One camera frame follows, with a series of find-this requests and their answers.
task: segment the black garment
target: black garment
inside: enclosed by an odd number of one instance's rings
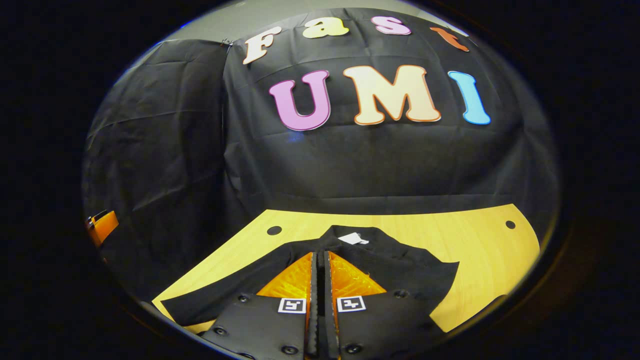
[[[350,245],[338,237],[359,233],[368,244]],[[283,244],[252,264],[185,295],[162,301],[173,319],[187,326],[216,318],[238,293],[257,293],[309,252],[329,250],[369,274],[387,291],[406,289],[425,301],[431,313],[451,289],[458,263],[443,263],[425,249],[411,247],[375,227],[334,225],[316,240]]]

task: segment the black fabric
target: black fabric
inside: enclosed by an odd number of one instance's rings
[[[393,16],[408,36],[375,29],[374,16]],[[305,38],[304,23],[338,17],[349,33]],[[245,41],[274,26],[267,54],[248,65]],[[549,227],[559,201],[559,171],[548,119],[522,78],[488,46],[458,40],[466,53],[430,27],[440,25],[386,10],[318,10],[256,29],[233,41],[225,65],[225,165],[245,219],[265,208],[345,214],[412,214],[462,211],[513,203],[538,238]],[[400,65],[419,65],[442,114],[434,123],[388,114],[381,124],[360,126],[358,101],[348,67],[370,65],[393,81]],[[293,131],[280,121],[268,90],[294,80],[300,114],[314,104],[301,77],[327,70],[331,116],[311,131]],[[447,72],[475,77],[491,124],[463,118],[465,103]]]
[[[369,243],[350,245],[338,239],[351,233],[359,233]],[[427,250],[399,243],[375,227],[334,225],[319,239],[285,243],[230,276],[162,303],[180,325],[206,322],[216,318],[236,294],[257,293],[305,254],[324,250],[369,274],[387,291],[401,288],[419,295],[426,300],[425,313],[444,299],[458,271],[458,263],[443,263]]]
[[[133,294],[152,300],[226,240],[221,74],[227,49],[158,44],[107,94],[87,138],[85,216],[114,210],[102,255]]]

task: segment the pink letter u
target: pink letter u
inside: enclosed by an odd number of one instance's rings
[[[302,82],[311,87],[311,96],[316,107],[311,115],[300,115],[296,110],[291,89],[296,86],[293,80],[281,81],[269,89],[276,101],[278,115],[284,126],[296,131],[305,131],[322,126],[331,113],[329,94],[324,80],[329,77],[327,70],[317,70],[302,77]]]

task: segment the wooden table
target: wooden table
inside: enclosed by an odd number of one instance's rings
[[[515,228],[506,222],[515,223]],[[268,235],[280,226],[282,232]],[[337,215],[265,210],[218,250],[169,286],[153,304],[197,290],[249,265],[290,241],[322,236],[331,225],[377,227],[401,243],[427,249],[440,261],[459,261],[451,290],[431,313],[443,331],[474,316],[499,295],[508,294],[540,253],[537,237],[512,204],[494,208],[419,215]],[[213,320],[185,327],[198,333]]]

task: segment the clothing tag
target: clothing tag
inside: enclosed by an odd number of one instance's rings
[[[340,239],[340,240],[342,240],[342,241],[344,241],[346,243],[350,243],[352,245],[360,244],[360,243],[361,244],[369,243],[367,240],[361,239],[360,235],[358,233],[351,233],[351,234],[348,234],[348,235],[345,235],[345,236],[341,236],[338,239]]]

